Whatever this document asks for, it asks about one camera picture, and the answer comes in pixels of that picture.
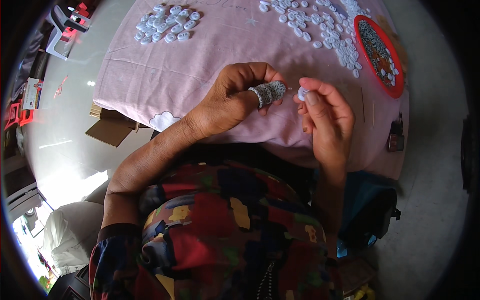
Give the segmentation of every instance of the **person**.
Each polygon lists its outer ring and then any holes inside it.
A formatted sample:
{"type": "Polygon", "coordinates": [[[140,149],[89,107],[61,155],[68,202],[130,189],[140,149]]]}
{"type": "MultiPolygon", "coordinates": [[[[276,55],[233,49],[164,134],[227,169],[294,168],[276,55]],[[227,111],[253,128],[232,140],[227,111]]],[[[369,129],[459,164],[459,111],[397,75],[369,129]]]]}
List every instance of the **person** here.
{"type": "Polygon", "coordinates": [[[228,153],[178,162],[258,108],[249,87],[275,80],[285,82],[265,62],[226,66],[194,109],[120,164],[90,258],[92,299],[343,298],[336,236],[355,118],[332,85],[301,78],[310,92],[294,96],[320,165],[311,206],[228,153]]]}

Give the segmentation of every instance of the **zipper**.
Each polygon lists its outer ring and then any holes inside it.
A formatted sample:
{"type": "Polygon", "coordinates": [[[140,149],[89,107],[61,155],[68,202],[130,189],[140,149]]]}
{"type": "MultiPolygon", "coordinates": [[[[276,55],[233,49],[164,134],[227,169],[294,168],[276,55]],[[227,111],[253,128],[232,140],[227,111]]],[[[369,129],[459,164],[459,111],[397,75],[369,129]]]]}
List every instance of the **zipper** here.
{"type": "Polygon", "coordinates": [[[264,286],[265,279],[268,277],[268,298],[264,298],[263,300],[272,300],[272,270],[273,267],[275,266],[274,262],[271,262],[268,265],[267,271],[265,272],[264,277],[262,278],[262,281],[260,282],[260,286],[258,287],[258,292],[257,292],[257,300],[260,300],[260,293],[262,292],[262,287],[264,286]]]}

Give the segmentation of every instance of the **white cloud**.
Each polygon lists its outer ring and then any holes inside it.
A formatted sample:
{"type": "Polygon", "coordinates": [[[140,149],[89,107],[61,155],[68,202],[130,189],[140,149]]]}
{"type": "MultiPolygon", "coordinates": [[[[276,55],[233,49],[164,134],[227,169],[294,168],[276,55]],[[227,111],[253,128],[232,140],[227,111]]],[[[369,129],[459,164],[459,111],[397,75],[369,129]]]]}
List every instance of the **white cloud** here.
{"type": "Polygon", "coordinates": [[[173,117],[173,115],[169,111],[164,111],[160,115],[156,114],[153,118],[150,119],[150,126],[155,130],[162,132],[180,119],[181,118],[173,117]]]}

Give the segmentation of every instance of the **black keychain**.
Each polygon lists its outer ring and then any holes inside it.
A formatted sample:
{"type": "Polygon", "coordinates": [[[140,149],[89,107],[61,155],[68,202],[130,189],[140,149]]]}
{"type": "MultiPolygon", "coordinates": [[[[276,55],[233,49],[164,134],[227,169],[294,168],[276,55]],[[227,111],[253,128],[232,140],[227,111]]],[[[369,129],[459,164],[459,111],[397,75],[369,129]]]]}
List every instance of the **black keychain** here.
{"type": "Polygon", "coordinates": [[[388,152],[403,151],[405,136],[403,135],[402,113],[398,114],[398,120],[392,122],[387,141],[388,152]]]}

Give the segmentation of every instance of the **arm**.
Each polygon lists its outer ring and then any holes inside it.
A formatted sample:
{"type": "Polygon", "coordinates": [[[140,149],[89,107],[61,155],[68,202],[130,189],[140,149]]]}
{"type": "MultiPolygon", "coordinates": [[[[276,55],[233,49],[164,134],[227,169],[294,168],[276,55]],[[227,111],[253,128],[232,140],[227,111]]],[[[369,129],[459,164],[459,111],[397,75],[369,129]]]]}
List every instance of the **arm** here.
{"type": "Polygon", "coordinates": [[[313,153],[320,163],[320,178],[312,208],[325,231],[328,257],[336,259],[336,240],[342,224],[343,191],[347,178],[355,116],[340,92],[330,84],[301,78],[300,85],[310,90],[305,102],[294,96],[303,115],[303,131],[313,134],[313,153]]]}
{"type": "MultiPolygon", "coordinates": [[[[179,153],[197,141],[240,124],[256,108],[258,97],[249,87],[283,80],[265,62],[229,65],[218,75],[205,98],[183,119],[130,154],[113,174],[104,202],[102,228],[116,223],[138,225],[140,193],[164,173],[179,153]]],[[[280,105],[282,100],[274,102],[280,105]]],[[[266,115],[270,105],[259,109],[266,115]]]]}

